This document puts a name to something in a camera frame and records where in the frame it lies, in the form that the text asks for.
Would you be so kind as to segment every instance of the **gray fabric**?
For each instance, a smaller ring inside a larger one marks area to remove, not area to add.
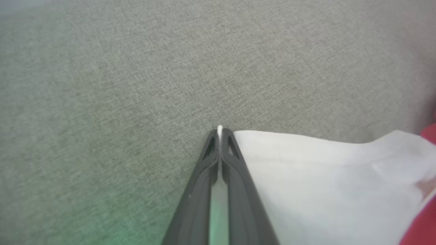
[[[367,142],[436,104],[432,0],[84,0],[0,17],[0,243],[158,244],[209,130]]]

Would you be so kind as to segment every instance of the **white fabric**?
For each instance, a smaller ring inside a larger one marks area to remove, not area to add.
[[[395,131],[365,144],[238,131],[282,245],[397,245],[422,209],[436,146]]]

